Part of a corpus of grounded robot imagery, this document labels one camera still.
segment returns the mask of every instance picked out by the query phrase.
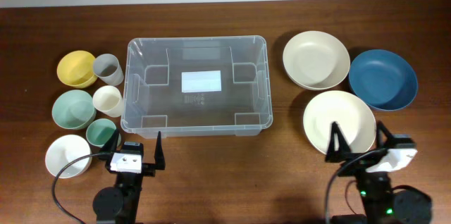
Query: yellow cup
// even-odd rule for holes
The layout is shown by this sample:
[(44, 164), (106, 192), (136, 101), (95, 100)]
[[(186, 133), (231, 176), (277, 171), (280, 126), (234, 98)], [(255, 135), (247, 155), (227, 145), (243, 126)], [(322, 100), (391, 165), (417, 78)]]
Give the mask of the yellow cup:
[(92, 70), (95, 57), (87, 51), (73, 51), (59, 61), (56, 74), (58, 79), (71, 87), (82, 89), (97, 80)]

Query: plastic bin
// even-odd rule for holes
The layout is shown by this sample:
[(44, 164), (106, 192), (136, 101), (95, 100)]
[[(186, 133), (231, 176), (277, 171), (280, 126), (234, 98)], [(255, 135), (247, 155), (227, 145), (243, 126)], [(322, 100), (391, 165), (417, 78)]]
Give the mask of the plastic bin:
[(144, 138), (257, 135), (273, 122), (260, 36), (137, 38), (128, 45), (121, 126)]

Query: light green bowl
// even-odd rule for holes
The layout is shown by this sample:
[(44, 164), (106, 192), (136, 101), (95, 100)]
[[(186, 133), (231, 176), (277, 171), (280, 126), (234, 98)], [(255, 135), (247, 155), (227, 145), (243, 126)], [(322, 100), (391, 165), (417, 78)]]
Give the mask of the light green bowl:
[[(102, 147), (113, 136), (116, 125), (113, 121), (101, 118), (92, 122), (86, 130), (87, 141), (96, 147)], [(118, 146), (121, 144), (121, 135), (119, 135)]]
[(55, 101), (51, 116), (58, 126), (79, 130), (86, 128), (95, 119), (96, 109), (90, 94), (82, 90), (70, 90)]

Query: brown wooden surface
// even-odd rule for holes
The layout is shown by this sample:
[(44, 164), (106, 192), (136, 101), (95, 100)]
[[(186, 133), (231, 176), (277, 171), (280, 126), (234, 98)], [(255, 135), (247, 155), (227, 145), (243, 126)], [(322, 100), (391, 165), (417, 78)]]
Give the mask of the brown wooden surface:
[[(261, 35), (268, 42), (274, 122), (256, 137), (185, 137), (163, 141), (166, 171), (143, 182), (137, 219), (143, 223), (304, 223), (320, 218), (326, 183), (337, 164), (308, 143), (301, 116), (318, 92), (295, 85), (282, 52), (299, 32), (320, 30), (340, 39), (351, 57), (388, 49), (415, 69), (419, 94), (401, 111), (377, 112), (396, 133), (408, 133), (419, 153), (393, 173), (433, 198), (434, 223), (451, 213), (451, 0), (318, 0), (231, 4), (86, 6), (0, 9), (0, 222), (72, 223), (51, 200), (53, 177), (44, 165), (47, 147), (63, 130), (51, 119), (55, 99), (70, 88), (56, 77), (69, 51), (112, 53), (125, 68), (135, 37)], [(93, 94), (104, 83), (86, 90)], [(346, 89), (344, 82), (336, 89)], [(104, 117), (98, 112), (97, 117)], [(155, 140), (144, 142), (153, 161)], [(62, 180), (57, 195), (76, 216), (93, 223), (92, 199), (114, 184), (103, 163)], [(331, 194), (332, 214), (351, 213), (340, 178)], [(362, 212), (350, 190), (351, 205)]]

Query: blue plate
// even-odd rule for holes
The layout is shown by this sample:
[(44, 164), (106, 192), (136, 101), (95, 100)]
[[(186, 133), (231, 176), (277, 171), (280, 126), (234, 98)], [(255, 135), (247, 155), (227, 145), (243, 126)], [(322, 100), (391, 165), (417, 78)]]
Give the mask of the blue plate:
[(414, 69), (391, 51), (365, 51), (350, 68), (352, 91), (369, 106), (382, 111), (407, 107), (418, 92)]

